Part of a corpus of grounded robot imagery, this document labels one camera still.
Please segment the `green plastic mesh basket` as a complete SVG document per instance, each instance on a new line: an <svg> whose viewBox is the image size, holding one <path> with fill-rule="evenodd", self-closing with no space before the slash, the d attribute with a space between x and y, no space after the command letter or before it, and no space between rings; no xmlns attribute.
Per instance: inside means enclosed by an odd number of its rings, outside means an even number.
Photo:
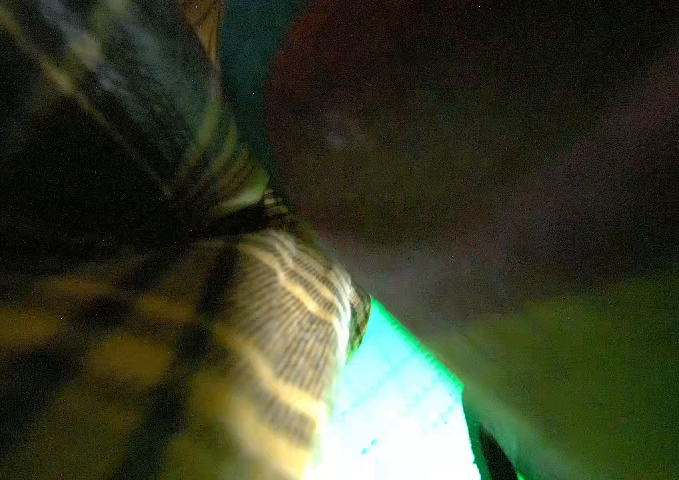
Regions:
<svg viewBox="0 0 679 480"><path fill-rule="evenodd" d="M423 337L375 304L316 479L679 479L679 262Z"/></svg>

